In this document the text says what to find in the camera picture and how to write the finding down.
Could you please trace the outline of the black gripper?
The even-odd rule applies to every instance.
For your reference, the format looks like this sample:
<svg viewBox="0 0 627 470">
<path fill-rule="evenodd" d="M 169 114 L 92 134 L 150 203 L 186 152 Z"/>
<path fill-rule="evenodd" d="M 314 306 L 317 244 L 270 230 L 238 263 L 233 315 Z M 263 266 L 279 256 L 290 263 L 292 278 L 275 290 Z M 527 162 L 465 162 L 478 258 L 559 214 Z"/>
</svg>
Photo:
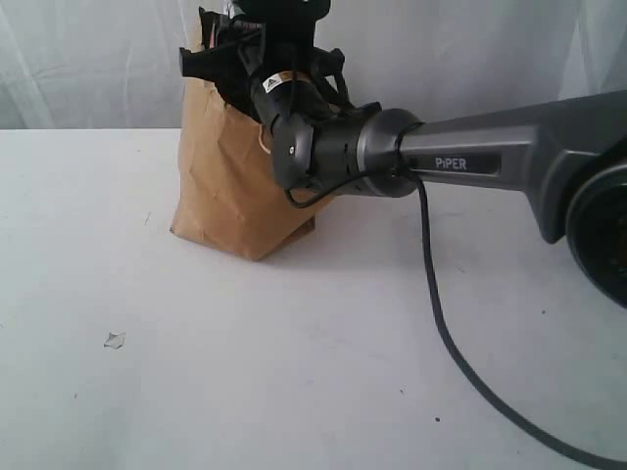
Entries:
<svg viewBox="0 0 627 470">
<path fill-rule="evenodd" d="M 181 74 L 212 83 L 251 118 L 321 118 L 314 34 L 322 18 L 321 9 L 201 9 L 200 45 L 179 49 Z"/>
</svg>

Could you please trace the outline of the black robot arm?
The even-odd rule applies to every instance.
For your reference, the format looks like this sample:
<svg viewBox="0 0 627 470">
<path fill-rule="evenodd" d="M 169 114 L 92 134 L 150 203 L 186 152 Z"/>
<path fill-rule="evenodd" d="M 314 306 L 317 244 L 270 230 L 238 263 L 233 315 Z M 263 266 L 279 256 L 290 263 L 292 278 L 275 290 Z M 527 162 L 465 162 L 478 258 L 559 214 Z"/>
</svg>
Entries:
<svg viewBox="0 0 627 470">
<path fill-rule="evenodd" d="M 286 196 L 401 198 L 426 182 L 523 193 L 543 239 L 565 240 L 583 273 L 626 302 L 626 94 L 618 90 L 425 122 L 378 103 L 355 106 L 339 50 L 314 46 L 327 7 L 241 4 L 201 10 L 199 51 L 183 76 L 213 83 L 273 140 Z"/>
</svg>

